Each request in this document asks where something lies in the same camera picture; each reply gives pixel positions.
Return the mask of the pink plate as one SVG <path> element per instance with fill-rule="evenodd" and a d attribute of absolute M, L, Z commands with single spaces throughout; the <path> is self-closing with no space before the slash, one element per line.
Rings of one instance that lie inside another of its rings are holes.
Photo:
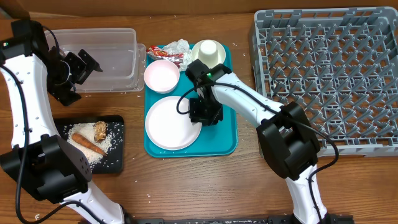
<path fill-rule="evenodd" d="M 176 151 L 184 149 L 199 137 L 202 124 L 193 123 L 188 114 L 189 100 L 167 96 L 154 103 L 146 114 L 145 129 L 149 139 L 158 147 Z"/>

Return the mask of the pink bowl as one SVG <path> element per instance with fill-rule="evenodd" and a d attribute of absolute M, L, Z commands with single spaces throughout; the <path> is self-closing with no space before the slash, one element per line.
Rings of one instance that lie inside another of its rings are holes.
<path fill-rule="evenodd" d="M 144 82 L 152 91 L 166 94 L 173 91 L 180 79 L 180 71 L 176 64 L 168 60 L 152 62 L 144 72 Z"/>

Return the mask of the brown food lump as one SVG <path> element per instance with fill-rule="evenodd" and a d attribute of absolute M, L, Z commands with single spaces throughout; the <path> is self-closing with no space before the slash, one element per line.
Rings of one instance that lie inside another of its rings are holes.
<path fill-rule="evenodd" d="M 94 140 L 100 143 L 106 139 L 106 123 L 104 121 L 98 121 L 94 124 Z"/>

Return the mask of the red snack wrapper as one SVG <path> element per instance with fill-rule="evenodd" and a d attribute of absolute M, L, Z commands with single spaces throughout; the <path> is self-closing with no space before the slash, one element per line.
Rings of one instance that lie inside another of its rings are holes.
<path fill-rule="evenodd" d="M 147 55 L 153 60 L 167 60 L 169 62 L 173 62 L 176 64 L 178 68 L 180 68 L 183 63 L 183 53 L 179 54 L 170 54 L 166 51 L 162 50 L 160 47 L 152 45 L 147 50 Z"/>

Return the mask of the foil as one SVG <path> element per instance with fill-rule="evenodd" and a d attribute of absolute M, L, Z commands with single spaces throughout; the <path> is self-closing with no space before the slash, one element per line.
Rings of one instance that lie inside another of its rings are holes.
<path fill-rule="evenodd" d="M 193 61 L 192 50 L 187 40 L 180 39 L 171 42 L 163 47 L 162 50 L 167 53 L 166 59 L 176 64 L 181 72 L 184 72 Z"/>

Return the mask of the carrot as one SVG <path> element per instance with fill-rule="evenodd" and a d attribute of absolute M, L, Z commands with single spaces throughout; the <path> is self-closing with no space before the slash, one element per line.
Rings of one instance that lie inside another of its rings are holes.
<path fill-rule="evenodd" d="M 98 146 L 96 146 L 95 144 L 93 144 L 92 142 L 87 140 L 87 138 L 85 138 L 81 134 L 78 134 L 78 133 L 72 134 L 72 139 L 79 145 L 82 145 L 98 154 L 101 154 L 103 156 L 106 155 L 106 153 L 101 148 L 99 148 Z"/>

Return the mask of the cream cup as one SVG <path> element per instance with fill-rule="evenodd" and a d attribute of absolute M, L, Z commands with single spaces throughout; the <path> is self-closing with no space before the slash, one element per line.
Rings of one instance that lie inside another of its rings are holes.
<path fill-rule="evenodd" d="M 212 68 L 218 62 L 217 45 L 212 40 L 204 40 L 199 45 L 198 59 L 208 68 Z"/>

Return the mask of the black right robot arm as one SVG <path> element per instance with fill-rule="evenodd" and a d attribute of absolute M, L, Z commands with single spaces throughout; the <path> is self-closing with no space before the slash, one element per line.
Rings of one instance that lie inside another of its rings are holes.
<path fill-rule="evenodd" d="M 198 94 L 189 100 L 191 121 L 216 125 L 223 120 L 224 106 L 244 116 L 256 129 L 262 157 L 288 185 L 295 221 L 325 223 L 327 210 L 316 179 L 320 143 L 303 109 L 262 96 L 222 63 L 208 68 L 196 59 L 185 73 Z"/>

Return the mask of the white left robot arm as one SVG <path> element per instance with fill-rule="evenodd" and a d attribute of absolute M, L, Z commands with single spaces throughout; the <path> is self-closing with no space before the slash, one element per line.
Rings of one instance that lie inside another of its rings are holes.
<path fill-rule="evenodd" d="M 1 42 L 1 73 L 7 83 L 13 118 L 12 149 L 1 167 L 38 201 L 57 209 L 70 207 L 90 223 L 132 223 L 131 215 L 94 184 L 85 155 L 56 129 L 49 97 L 68 106 L 80 99 L 75 91 L 99 63 L 84 50 L 62 55 L 49 47 L 49 31 L 37 21 L 11 24 L 13 36 Z"/>

